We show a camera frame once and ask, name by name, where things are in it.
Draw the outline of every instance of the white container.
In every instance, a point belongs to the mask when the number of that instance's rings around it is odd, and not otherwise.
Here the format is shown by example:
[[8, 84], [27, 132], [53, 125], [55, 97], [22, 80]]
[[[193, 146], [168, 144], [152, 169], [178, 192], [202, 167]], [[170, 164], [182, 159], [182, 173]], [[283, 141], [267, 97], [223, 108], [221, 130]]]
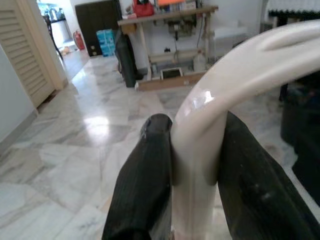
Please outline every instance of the white container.
[[201, 50], [198, 51], [198, 54], [195, 56], [195, 58], [193, 59], [193, 69], [195, 72], [205, 72], [206, 71], [206, 57], [205, 55], [202, 53]]

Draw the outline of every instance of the marble floor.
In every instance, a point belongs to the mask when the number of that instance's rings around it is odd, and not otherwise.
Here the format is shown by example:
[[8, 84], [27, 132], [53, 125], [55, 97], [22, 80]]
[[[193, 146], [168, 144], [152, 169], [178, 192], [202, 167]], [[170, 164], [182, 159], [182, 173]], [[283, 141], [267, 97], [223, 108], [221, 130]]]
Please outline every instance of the marble floor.
[[[92, 58], [0, 159], [0, 239], [100, 239], [117, 175], [152, 114], [173, 118], [189, 87], [127, 89], [113, 57]], [[291, 170], [280, 138], [279, 90], [232, 109], [282, 165], [318, 221], [320, 210]], [[217, 240], [231, 239], [219, 194]]]

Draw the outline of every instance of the white door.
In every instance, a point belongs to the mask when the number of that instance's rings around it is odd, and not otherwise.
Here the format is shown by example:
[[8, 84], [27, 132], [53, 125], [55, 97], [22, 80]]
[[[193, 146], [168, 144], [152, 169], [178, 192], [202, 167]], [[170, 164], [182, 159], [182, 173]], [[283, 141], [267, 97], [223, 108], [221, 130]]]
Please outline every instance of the white door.
[[38, 107], [55, 88], [15, 0], [1, 0], [0, 44]]

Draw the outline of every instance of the wooden base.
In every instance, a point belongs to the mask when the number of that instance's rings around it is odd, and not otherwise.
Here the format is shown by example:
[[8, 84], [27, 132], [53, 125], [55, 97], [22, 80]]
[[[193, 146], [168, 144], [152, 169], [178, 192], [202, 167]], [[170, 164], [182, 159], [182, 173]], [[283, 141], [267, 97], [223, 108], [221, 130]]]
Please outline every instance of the wooden base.
[[136, 83], [138, 91], [154, 91], [160, 89], [176, 88], [195, 85], [204, 75], [204, 72], [194, 73], [186, 76], [166, 78], [164, 80], [139, 81]]

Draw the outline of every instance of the wooden table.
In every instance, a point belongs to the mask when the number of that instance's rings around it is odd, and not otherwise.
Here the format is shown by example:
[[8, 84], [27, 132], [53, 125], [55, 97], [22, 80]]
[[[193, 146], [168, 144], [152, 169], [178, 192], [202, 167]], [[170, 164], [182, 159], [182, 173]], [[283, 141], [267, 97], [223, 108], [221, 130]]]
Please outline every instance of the wooden table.
[[[155, 22], [155, 21], [161, 21], [161, 20], [167, 20], [167, 19], [172, 19], [172, 18], [183, 18], [185, 16], [191, 16], [191, 15], [196, 15], [196, 14], [205, 14], [204, 15], [204, 30], [203, 30], [203, 35], [205, 37], [205, 48], [204, 48], [204, 54], [206, 59], [209, 58], [209, 53], [210, 53], [210, 45], [211, 45], [211, 38], [212, 38], [212, 33], [211, 33], [211, 13], [214, 13], [216, 10], [218, 10], [218, 6], [205, 6], [201, 8], [196, 8], [196, 9], [191, 9], [191, 10], [183, 10], [183, 11], [174, 11], [174, 12], [166, 12], [166, 13], [161, 13], [161, 14], [155, 14], [152, 16], [145, 16], [145, 17], [138, 17], [138, 18], [130, 18], [130, 19], [123, 19], [118, 21], [118, 25], [121, 27], [122, 31], [124, 34], [129, 34], [129, 33], [134, 33], [135, 30], [138, 28], [140, 37], [141, 37], [141, 43], [144, 48], [144, 53], [145, 53], [145, 60], [147, 62], [147, 81], [140, 81], [138, 84], [138, 89], [150, 89], [149, 86], [145, 86], [145, 84], [149, 84], [152, 80], [152, 71], [151, 71], [151, 64], [153, 63], [158, 63], [158, 62], [165, 62], [165, 61], [170, 61], [173, 60], [176, 54], [179, 54], [179, 59], [192, 59], [198, 54], [198, 50], [200, 48], [195, 48], [195, 49], [189, 49], [189, 50], [179, 50], [178, 53], [176, 52], [167, 52], [163, 54], [150, 54], [147, 44], [146, 44], [146, 38], [145, 38], [145, 33], [144, 33], [144, 23], [148, 22]], [[202, 74], [196, 73], [195, 76], [192, 78], [193, 81], [192, 83], [196, 83], [200, 78]], [[190, 76], [183, 76], [179, 78], [179, 82], [182, 85], [188, 85], [190, 84], [190, 81], [184, 80], [184, 78], [190, 78]], [[171, 78], [166, 78], [163, 81], [170, 81]], [[174, 86], [177, 85], [177, 78], [175, 77], [172, 79], [174, 81]], [[161, 86], [170, 86], [170, 84], [162, 84], [159, 80], [157, 81]]]

